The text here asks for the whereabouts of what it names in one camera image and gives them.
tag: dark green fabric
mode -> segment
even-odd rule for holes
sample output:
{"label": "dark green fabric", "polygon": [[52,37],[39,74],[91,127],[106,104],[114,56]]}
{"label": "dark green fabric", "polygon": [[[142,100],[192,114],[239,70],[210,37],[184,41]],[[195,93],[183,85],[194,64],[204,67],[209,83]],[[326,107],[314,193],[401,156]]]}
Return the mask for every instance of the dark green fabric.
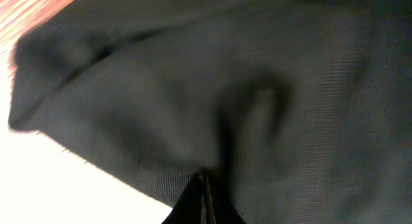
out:
{"label": "dark green fabric", "polygon": [[17,45],[10,125],[173,206],[412,223],[411,0],[76,0]]}

